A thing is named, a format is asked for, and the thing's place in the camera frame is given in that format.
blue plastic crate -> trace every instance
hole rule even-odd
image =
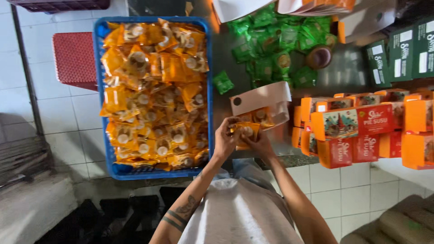
[[[105,53],[102,48],[104,38],[110,33],[107,27],[108,22],[114,23],[155,23],[158,18],[168,20],[170,22],[191,23],[202,26],[206,33],[207,39],[207,58],[210,71],[207,73],[207,95],[208,95],[208,141],[210,158],[214,152],[214,132],[213,132],[213,84],[212,84],[212,48],[211,48],[211,29],[205,19],[200,17],[104,17],[95,22],[93,28],[93,49],[95,53],[96,78],[98,83],[98,92],[100,106],[104,101],[105,84],[103,82],[105,70],[101,63],[101,57]],[[114,164],[116,155],[114,148],[110,145],[110,141],[105,133],[105,129],[109,122],[108,118],[102,118],[102,128],[104,131],[105,143],[105,160],[107,169],[114,179],[117,180],[142,180],[142,179],[157,179],[157,178],[175,178],[175,177],[191,177],[199,174],[202,168],[188,168],[174,171],[164,171],[161,169],[134,169],[128,165]]]

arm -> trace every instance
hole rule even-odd
[[[271,167],[277,184],[284,196],[291,217],[306,244],[337,244],[327,223],[318,210],[300,190],[286,168],[280,163],[271,148],[267,135],[260,131],[258,142],[252,142],[248,138],[242,139],[249,146],[259,152],[264,162]]]
[[[178,243],[185,226],[199,206],[213,177],[218,173],[224,161],[235,149],[236,142],[241,132],[235,132],[233,136],[230,136],[228,135],[228,131],[230,123],[236,121],[238,121],[238,118],[226,118],[216,130],[214,155],[202,172],[190,183],[164,215],[149,242],[150,244]]]

jeans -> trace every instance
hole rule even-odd
[[[253,160],[253,158],[240,158],[232,160],[233,178],[245,179],[251,183],[276,193],[270,180],[272,175],[264,172],[261,167]],[[230,179],[229,173],[220,168],[219,172],[214,176],[213,181],[221,179]]]

green box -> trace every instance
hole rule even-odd
[[[412,80],[413,26],[393,32],[388,47],[391,81]]]
[[[423,19],[413,29],[413,78],[434,76],[434,18]]]
[[[384,40],[365,46],[368,53],[369,73],[378,87],[391,87]]]

white t-shirt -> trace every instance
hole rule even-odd
[[[303,241],[285,201],[244,179],[213,181],[178,243],[290,243]]]

